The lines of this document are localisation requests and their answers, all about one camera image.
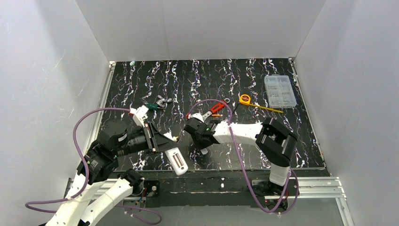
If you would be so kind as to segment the white remote battery cover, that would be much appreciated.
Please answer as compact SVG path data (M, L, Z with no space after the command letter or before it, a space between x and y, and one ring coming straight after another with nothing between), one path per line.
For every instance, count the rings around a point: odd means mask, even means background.
M208 149L207 148L201 149L201 153L203 155L206 155L208 153Z

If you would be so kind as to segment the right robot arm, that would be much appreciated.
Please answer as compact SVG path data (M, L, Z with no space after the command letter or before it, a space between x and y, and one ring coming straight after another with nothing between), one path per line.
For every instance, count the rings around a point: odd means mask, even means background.
M184 130L200 150L213 144L233 142L257 146L271 164L269 181L277 186L285 185L298 135L278 120L266 118L264 122L255 124L229 124L190 117Z

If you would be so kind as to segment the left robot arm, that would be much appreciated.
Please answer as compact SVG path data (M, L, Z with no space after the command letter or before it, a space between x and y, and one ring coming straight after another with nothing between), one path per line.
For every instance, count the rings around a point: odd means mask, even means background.
M179 176L188 165L177 147L177 138L161 134L152 123L140 122L130 133L122 121L107 123L79 164L67 200L61 204L47 226L95 226L125 197L145 194L144 177L129 169L119 175L114 185L97 199L96 192L118 168L118 158L140 151L164 152Z

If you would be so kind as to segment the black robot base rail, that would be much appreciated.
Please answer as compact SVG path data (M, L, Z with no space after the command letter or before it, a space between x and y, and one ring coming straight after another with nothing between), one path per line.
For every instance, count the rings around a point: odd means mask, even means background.
M141 170L145 195L140 191L125 198L127 204L143 197L145 207L166 206L251 206L256 203L250 194L243 173L238 170L191 170L177 176L171 170ZM288 182L286 201L295 197L346 198L338 177L327 170L297 169Z

